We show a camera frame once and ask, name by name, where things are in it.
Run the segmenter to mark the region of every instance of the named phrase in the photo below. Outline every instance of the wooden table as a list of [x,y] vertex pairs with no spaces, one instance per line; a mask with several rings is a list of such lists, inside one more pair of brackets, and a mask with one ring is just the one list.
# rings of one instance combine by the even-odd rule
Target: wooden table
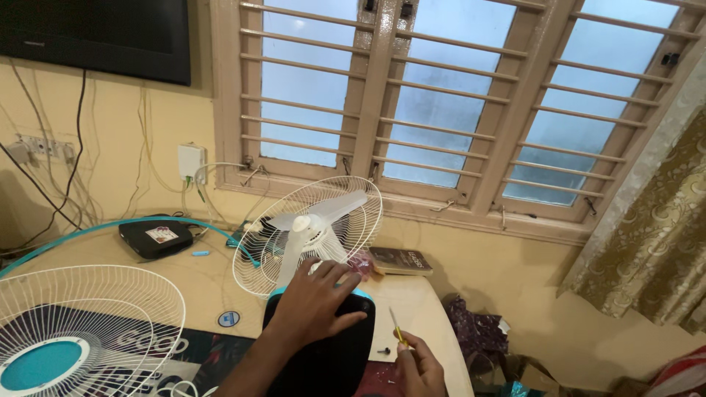
[[[209,250],[208,256],[192,256],[192,251]],[[187,328],[257,338],[262,328],[265,300],[238,286],[233,278],[234,250],[225,247],[225,239],[213,231],[190,249],[159,261],[145,262],[120,239],[116,228],[99,230],[55,247],[10,272],[19,275],[65,266],[110,264],[144,268],[172,281],[184,296]],[[402,330],[423,338],[445,370],[449,396],[471,396],[473,390],[461,350],[429,282],[420,276],[375,275],[359,288],[373,297],[376,304],[375,334],[370,360],[393,362],[397,358],[397,340],[388,308],[392,306]],[[240,314],[232,327],[218,325],[218,317],[227,311]],[[385,355],[377,350],[390,348]]]

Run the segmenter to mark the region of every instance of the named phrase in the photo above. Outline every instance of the sticker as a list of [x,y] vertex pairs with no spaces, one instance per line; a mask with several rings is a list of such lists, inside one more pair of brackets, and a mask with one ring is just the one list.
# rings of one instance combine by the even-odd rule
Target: sticker
[[232,327],[240,321],[238,312],[225,312],[218,317],[218,325],[228,328]]
[[168,242],[178,236],[166,226],[159,226],[157,229],[148,230],[145,233],[158,243]]

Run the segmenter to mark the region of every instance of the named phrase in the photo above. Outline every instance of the wooden window frame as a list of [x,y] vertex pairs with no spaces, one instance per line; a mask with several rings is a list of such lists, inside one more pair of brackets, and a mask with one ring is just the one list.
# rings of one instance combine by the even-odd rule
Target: wooden window frame
[[[412,0],[415,10],[418,1]],[[661,29],[581,13],[579,10],[582,0],[546,0],[544,3],[540,0],[487,1],[517,6],[513,24],[502,49],[492,49],[455,40],[438,40],[436,37],[414,32],[412,29],[413,18],[410,20],[399,18],[402,0],[378,0],[376,9],[372,12],[362,10],[361,0],[359,1],[357,20],[341,20],[282,10],[263,6],[262,0],[241,3],[231,0],[212,0],[210,5],[214,52],[215,95],[213,104],[216,158],[218,161],[245,162],[250,167],[263,165],[270,173],[269,178],[259,174],[252,176],[248,184],[244,186],[241,181],[244,177],[251,176],[252,169],[236,170],[233,167],[224,167],[217,172],[217,187],[254,194],[261,194],[266,190],[269,196],[282,197],[312,181],[344,175],[349,172],[360,177],[370,177],[375,181],[383,192],[385,214],[388,216],[582,245],[590,236],[617,188],[620,187],[652,132],[664,117],[678,89],[706,47],[703,15],[706,11],[706,5],[693,0],[650,0],[681,6],[675,23],[668,29]],[[278,37],[279,35],[263,32],[261,15],[265,11],[353,26],[356,28],[354,44],[351,47],[322,44],[322,42],[315,40],[292,40],[290,37]],[[568,36],[573,29],[573,23],[577,18],[660,32],[666,35],[644,75],[575,65],[573,62],[558,59],[557,54],[560,54],[566,45]],[[272,61],[272,59],[265,59],[261,56],[263,37],[284,38],[290,41],[351,51],[350,69],[348,71],[334,71],[349,77],[343,110],[294,104],[261,97],[261,62]],[[463,47],[490,49],[499,52],[501,58],[498,61],[497,69],[493,72],[474,71],[460,66],[413,59],[407,56],[407,51],[411,39],[415,37],[462,45]],[[667,49],[669,52],[680,52],[682,57],[677,67],[660,71],[657,58]],[[275,62],[319,71],[331,71],[320,66],[302,65],[290,61]],[[417,126],[413,123],[396,120],[393,116],[400,86],[411,85],[402,81],[407,62],[475,73],[493,79],[486,95],[463,94],[486,100],[475,132],[468,133],[435,126],[424,126],[424,128],[432,130],[473,138],[468,153],[457,150],[439,150],[467,157],[462,170],[452,170],[452,172],[460,174],[459,184],[455,189],[382,177],[385,162],[399,162],[385,158],[388,144],[397,143],[426,148],[390,140],[393,124]],[[641,95],[619,97],[557,86],[550,81],[558,64],[641,78],[638,88],[635,90],[636,93],[641,92]],[[603,152],[598,155],[584,153],[588,157],[597,159],[593,169],[589,172],[533,165],[538,168],[559,170],[586,177],[586,182],[581,189],[553,188],[576,193],[578,197],[572,206],[552,206],[502,196],[505,184],[511,180],[510,173],[514,165],[528,166],[517,159],[520,149],[522,147],[545,148],[541,145],[526,143],[524,139],[537,111],[547,110],[540,104],[548,89],[567,90],[613,100],[623,100],[628,103],[623,114],[618,118],[619,124],[610,135]],[[458,94],[443,88],[434,88],[434,90]],[[263,100],[281,105],[293,105],[341,114],[340,131],[307,127],[307,129],[314,131],[341,135],[338,149],[324,150],[336,154],[336,167],[308,165],[259,156],[260,142],[280,143],[260,136],[260,123],[265,121],[260,115],[260,103]],[[563,110],[559,110],[559,112],[575,114],[575,112]],[[288,122],[275,123],[301,127],[299,124]],[[620,129],[638,129],[639,133],[626,133],[619,131]],[[289,146],[315,148],[289,142],[284,143]],[[576,154],[572,150],[557,148],[550,150]],[[597,211],[595,216],[590,216],[588,207],[583,203],[584,197],[592,199]]]

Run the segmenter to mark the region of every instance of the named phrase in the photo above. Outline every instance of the book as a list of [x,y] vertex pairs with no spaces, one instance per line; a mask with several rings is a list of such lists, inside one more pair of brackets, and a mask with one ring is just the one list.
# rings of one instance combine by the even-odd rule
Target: book
[[370,247],[373,270],[382,275],[431,275],[433,269],[419,251]]

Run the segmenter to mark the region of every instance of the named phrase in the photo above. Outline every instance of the window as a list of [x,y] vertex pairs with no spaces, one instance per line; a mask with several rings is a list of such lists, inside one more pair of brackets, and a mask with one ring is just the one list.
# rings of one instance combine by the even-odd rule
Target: window
[[216,6],[220,160],[274,194],[353,174],[388,214],[580,244],[704,47],[685,1],[367,3]]

